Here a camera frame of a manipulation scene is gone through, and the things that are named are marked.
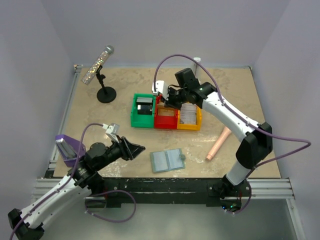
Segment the black VIP card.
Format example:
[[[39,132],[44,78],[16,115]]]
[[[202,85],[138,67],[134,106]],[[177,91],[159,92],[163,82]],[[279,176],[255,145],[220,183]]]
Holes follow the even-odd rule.
[[[138,115],[152,115],[153,106],[152,105],[137,105]]]

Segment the teal leather card holder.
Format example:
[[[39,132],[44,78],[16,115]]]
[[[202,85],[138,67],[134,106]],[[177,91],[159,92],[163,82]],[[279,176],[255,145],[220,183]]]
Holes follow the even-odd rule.
[[[163,173],[185,168],[186,156],[181,148],[155,151],[149,154],[153,173]]]

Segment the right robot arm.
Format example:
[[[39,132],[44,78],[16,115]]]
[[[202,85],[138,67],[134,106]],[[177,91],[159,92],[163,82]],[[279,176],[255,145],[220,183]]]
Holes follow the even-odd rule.
[[[234,196],[241,189],[249,172],[273,151],[271,137],[272,127],[247,117],[219,96],[218,89],[209,82],[200,83],[190,68],[185,68],[175,74],[178,82],[176,88],[170,87],[162,80],[153,84],[153,92],[162,95],[165,107],[180,110],[184,103],[197,105],[222,122],[239,140],[240,145],[235,154],[236,162],[225,175],[223,192]]]

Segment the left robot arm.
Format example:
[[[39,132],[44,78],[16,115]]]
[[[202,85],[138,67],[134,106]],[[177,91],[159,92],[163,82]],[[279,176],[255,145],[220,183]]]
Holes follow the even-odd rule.
[[[14,208],[8,213],[12,228],[10,239],[39,240],[44,235],[45,225],[68,204],[90,195],[98,196],[107,189],[104,178],[99,174],[101,169],[118,159],[134,160],[145,149],[125,137],[118,137],[111,146],[101,142],[92,144],[57,185],[31,205],[23,209]]]

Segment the silver cards stack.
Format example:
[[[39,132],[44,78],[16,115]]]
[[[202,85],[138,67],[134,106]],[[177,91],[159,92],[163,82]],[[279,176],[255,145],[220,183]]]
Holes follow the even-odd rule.
[[[197,123],[197,106],[192,103],[182,104],[179,122],[183,125],[195,125]]]

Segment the red plastic bin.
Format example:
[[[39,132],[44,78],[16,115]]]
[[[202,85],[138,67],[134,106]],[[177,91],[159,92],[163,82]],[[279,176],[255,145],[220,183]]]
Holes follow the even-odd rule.
[[[158,107],[165,107],[160,98],[156,99],[154,128],[176,130],[178,126],[178,110],[175,109],[175,116],[159,116]]]

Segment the green plastic bin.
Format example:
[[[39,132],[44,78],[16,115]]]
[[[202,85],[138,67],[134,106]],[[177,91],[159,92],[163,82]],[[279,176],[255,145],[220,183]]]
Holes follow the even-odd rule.
[[[156,97],[147,93],[135,93],[130,113],[130,124],[134,128],[154,128]]]

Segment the white metronome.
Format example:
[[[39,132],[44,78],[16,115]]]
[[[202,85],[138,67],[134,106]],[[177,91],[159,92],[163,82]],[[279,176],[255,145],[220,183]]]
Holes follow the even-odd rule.
[[[192,65],[192,71],[193,71],[194,75],[197,77],[199,74],[199,63],[201,62],[201,58],[194,57],[193,60],[194,60],[194,62]]]

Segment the yellow plastic bin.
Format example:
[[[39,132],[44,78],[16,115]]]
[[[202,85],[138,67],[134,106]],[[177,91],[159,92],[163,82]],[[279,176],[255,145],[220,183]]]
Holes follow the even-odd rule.
[[[177,129],[199,131],[202,126],[202,111],[191,103],[183,103],[178,111]]]

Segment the pink microphone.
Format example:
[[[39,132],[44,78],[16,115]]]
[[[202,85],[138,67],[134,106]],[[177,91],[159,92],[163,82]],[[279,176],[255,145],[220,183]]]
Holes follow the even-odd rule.
[[[228,127],[225,126],[223,128],[220,136],[218,137],[218,139],[214,143],[213,147],[211,148],[211,150],[208,152],[207,156],[205,157],[206,161],[211,161],[213,159],[213,157],[217,154],[217,152],[222,147],[223,143],[226,141],[226,139],[228,138],[228,136],[231,133],[232,132]]]

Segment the black microphone stand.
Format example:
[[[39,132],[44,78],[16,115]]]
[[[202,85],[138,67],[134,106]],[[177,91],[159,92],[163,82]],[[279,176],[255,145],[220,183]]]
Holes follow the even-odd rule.
[[[96,78],[101,85],[101,89],[98,90],[96,97],[100,103],[108,104],[115,100],[117,93],[114,88],[104,85],[104,79],[106,78],[106,76],[100,73],[102,68],[103,66],[100,65],[95,73]]]

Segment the glitter silver microphone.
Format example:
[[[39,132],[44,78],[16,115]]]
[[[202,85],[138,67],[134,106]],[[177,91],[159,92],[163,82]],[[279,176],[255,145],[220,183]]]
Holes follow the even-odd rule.
[[[98,72],[98,69],[105,64],[105,62],[108,60],[108,58],[111,55],[113,55],[114,51],[115,49],[112,45],[105,46],[103,51],[100,53],[100,55],[92,64],[92,66],[84,74],[84,76],[81,79],[81,82],[83,82],[86,85],[89,85],[91,81],[96,77],[96,73]]]

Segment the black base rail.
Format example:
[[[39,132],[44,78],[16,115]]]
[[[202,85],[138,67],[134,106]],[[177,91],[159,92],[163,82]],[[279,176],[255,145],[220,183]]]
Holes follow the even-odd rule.
[[[244,180],[237,186],[223,178],[143,178],[103,177],[106,190],[101,194],[108,208],[122,204],[178,204],[222,207],[231,211],[242,207],[243,197],[251,196],[251,186]]]

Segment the purple bracket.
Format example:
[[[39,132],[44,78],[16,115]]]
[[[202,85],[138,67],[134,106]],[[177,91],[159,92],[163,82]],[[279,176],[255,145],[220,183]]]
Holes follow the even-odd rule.
[[[78,156],[81,158],[86,153],[83,143],[65,134],[55,136],[55,145],[64,164],[69,168],[74,167]]]

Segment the aluminium frame rail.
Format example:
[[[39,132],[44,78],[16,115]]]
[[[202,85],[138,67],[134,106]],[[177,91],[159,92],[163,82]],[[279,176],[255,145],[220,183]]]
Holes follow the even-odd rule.
[[[30,204],[36,177],[48,166],[53,141],[58,133],[74,78],[73,63],[23,63],[19,67],[24,104],[23,133],[19,150],[20,201],[16,208]]]

